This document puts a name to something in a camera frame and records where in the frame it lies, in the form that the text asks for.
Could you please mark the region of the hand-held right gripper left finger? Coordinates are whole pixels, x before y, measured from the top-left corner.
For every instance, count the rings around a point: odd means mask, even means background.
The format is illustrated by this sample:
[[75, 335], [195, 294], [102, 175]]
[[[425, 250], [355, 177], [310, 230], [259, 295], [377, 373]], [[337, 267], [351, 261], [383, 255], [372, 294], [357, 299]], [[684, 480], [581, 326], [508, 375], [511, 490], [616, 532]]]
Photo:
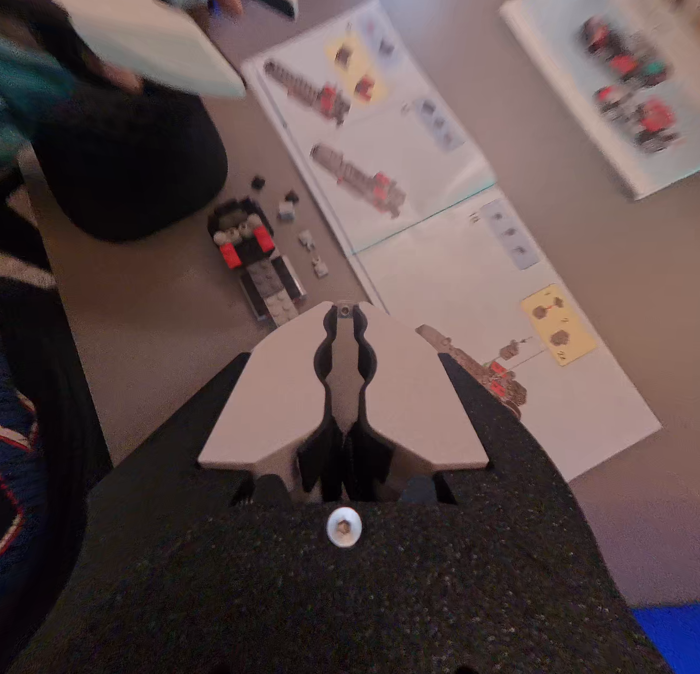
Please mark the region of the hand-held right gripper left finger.
[[198, 456], [204, 469], [276, 475], [290, 492], [342, 496], [342, 434], [327, 377], [337, 306], [325, 301], [283, 324], [250, 353]]

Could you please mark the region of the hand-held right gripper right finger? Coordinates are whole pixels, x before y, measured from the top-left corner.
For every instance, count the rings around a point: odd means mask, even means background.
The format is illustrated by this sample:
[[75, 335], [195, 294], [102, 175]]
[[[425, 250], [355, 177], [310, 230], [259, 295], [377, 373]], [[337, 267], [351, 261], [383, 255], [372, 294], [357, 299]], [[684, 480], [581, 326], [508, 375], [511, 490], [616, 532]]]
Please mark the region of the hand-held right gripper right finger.
[[349, 496], [398, 496], [417, 476], [484, 470], [487, 453], [436, 348], [368, 302], [352, 307], [363, 384], [349, 431]]

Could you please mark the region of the toy brick truck model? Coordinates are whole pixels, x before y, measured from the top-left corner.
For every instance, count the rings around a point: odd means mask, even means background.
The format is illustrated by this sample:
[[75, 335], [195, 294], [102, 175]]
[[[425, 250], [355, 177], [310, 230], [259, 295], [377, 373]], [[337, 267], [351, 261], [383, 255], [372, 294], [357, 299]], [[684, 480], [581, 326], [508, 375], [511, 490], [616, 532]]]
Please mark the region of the toy brick truck model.
[[251, 197], [214, 207], [207, 219], [211, 241], [241, 288], [258, 321], [280, 327], [299, 316], [306, 291], [288, 257], [278, 249], [274, 230]]

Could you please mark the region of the person's left forearm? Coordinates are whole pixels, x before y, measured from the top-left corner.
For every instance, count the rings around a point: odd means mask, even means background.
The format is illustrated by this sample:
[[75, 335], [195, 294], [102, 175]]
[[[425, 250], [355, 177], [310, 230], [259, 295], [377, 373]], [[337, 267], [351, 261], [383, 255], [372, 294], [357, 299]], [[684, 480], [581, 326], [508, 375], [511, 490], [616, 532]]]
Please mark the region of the person's left forearm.
[[74, 92], [74, 77], [54, 57], [1, 38], [1, 169]]

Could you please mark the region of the grey desk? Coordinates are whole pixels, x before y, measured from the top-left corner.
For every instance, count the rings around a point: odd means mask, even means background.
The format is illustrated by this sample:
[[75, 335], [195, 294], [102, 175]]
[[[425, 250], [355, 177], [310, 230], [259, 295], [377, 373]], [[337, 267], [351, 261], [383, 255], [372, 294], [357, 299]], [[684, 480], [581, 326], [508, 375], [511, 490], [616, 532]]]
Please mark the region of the grey desk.
[[[366, 0], [254, 0], [211, 34], [237, 65]], [[699, 176], [628, 200], [501, 20], [505, 0], [381, 0], [662, 429], [573, 480], [634, 605], [699, 600]], [[114, 463], [265, 333], [205, 211], [143, 242], [78, 230], [26, 155], [30, 203]]]

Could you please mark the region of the black dimpled wrist pad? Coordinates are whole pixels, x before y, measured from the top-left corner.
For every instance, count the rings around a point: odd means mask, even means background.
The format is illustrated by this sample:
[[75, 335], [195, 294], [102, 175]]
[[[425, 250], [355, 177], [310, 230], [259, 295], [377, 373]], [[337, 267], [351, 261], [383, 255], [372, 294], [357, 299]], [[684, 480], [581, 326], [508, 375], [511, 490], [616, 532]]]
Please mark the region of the black dimpled wrist pad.
[[151, 83], [141, 93], [81, 84], [31, 144], [57, 205], [105, 242], [141, 240], [194, 214], [228, 176], [202, 100]]

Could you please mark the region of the open instruction booklet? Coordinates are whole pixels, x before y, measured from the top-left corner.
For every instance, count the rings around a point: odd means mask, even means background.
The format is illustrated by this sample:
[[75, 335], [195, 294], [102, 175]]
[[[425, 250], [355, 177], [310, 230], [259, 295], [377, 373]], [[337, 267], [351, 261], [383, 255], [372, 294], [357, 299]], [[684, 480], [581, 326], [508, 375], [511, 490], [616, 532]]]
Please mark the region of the open instruction booklet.
[[661, 430], [377, 0], [243, 71], [370, 302], [447, 338], [565, 479]]

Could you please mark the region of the closed instruction booklet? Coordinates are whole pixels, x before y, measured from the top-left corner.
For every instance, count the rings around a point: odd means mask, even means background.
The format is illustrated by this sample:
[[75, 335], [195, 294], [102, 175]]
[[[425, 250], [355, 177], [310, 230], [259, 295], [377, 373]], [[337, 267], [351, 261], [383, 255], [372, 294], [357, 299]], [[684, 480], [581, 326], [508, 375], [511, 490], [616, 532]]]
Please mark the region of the closed instruction booklet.
[[699, 7], [508, 0], [501, 15], [636, 200], [699, 173]]

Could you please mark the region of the blue plastic object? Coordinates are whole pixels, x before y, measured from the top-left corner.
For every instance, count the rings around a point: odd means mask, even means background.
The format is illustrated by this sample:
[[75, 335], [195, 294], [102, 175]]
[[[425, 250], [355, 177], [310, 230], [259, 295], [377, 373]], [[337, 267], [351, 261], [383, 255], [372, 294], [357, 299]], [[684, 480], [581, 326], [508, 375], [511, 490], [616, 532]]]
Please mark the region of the blue plastic object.
[[675, 673], [699, 673], [699, 604], [635, 608], [635, 619]]

